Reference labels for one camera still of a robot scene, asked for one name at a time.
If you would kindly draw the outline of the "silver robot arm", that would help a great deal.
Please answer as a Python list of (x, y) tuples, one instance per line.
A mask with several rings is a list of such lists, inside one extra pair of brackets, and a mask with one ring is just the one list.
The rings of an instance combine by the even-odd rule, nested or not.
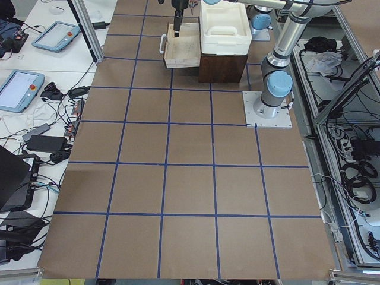
[(253, 103), (254, 112), (264, 118), (275, 118), (284, 98), (290, 93), (293, 80), (287, 73), (290, 55), (306, 25), (312, 18), (320, 17), (337, 5), (334, 1), (242, 1), (243, 4), (277, 10), (288, 10), (289, 15), (273, 50), (261, 63), (264, 91)]
[(251, 27), (254, 30), (263, 30), (267, 29), (271, 24), (272, 8), (257, 6), (257, 5), (248, 5), (246, 7), (246, 13), (248, 20), (250, 21)]

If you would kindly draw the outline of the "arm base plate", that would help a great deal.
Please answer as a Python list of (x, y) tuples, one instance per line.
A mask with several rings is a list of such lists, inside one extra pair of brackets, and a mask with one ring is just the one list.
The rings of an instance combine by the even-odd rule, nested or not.
[(269, 107), (261, 100), (261, 91), (243, 91), (243, 104), (248, 128), (291, 129), (292, 121), (286, 101)]
[(270, 34), (268, 28), (264, 28), (261, 30), (257, 30), (255, 28), (251, 28), (252, 30), (252, 40), (256, 42), (269, 42)]

